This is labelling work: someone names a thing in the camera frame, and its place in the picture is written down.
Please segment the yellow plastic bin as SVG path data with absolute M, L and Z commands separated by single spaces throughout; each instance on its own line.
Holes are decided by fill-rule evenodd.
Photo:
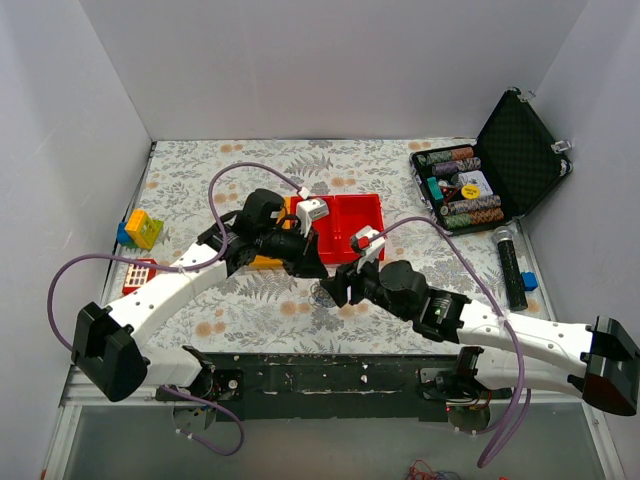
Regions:
M 278 269 L 283 266 L 283 260 L 281 259 L 281 253 L 279 252 L 277 245 L 278 234 L 282 229 L 287 229 L 291 225 L 290 220 L 286 220 L 285 217 L 291 213 L 292 197 L 287 196 L 284 198 L 284 204 L 280 213 L 276 217 L 276 224 L 278 230 L 260 247 L 258 254 L 254 260 L 249 264 L 249 267 L 254 270 L 266 270 L 266 269 Z

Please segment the red plastic bin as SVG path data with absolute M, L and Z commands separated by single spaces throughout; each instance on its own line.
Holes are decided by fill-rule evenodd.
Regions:
M 335 195 L 329 206 L 331 217 L 332 253 L 330 264 L 353 261 L 357 253 L 351 238 L 364 227 L 381 231 L 384 228 L 381 201 L 377 194 Z
M 312 217 L 311 214 L 305 214 L 298 208 L 298 204 L 302 202 L 299 197 L 291 197 L 289 212 L 295 214 L 301 222 L 300 231 L 302 233 L 310 233 L 311 228 L 316 231 L 318 239 L 318 253 L 324 264 L 337 263 L 337 240 L 334 235 L 334 217 L 332 212 L 336 206 L 334 196 L 314 197 L 314 200 L 322 200 L 326 207 L 323 209 L 326 214 L 319 218 Z

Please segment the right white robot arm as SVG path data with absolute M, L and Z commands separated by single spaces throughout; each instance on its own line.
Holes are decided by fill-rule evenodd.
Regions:
M 479 301 L 429 287 L 407 261 L 342 265 L 320 284 L 338 306 L 367 300 L 429 340 L 462 345 L 473 362 L 457 367 L 452 383 L 464 397 L 522 385 L 573 395 L 613 415 L 637 413 L 639 347 L 613 318 L 500 318 Z

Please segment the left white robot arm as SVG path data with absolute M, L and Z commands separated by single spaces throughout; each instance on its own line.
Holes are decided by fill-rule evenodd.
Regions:
M 324 279 L 314 221 L 328 215 L 326 202 L 302 200 L 285 215 L 283 197 L 257 189 L 242 210 L 224 215 L 172 265 L 134 292 L 101 307 L 94 302 L 77 317 L 72 362 L 112 402 L 141 386 L 177 386 L 193 400 L 213 386 L 206 359 L 194 348 L 157 349 L 147 343 L 167 320 L 212 286 L 256 257 L 276 259 L 292 277 Z

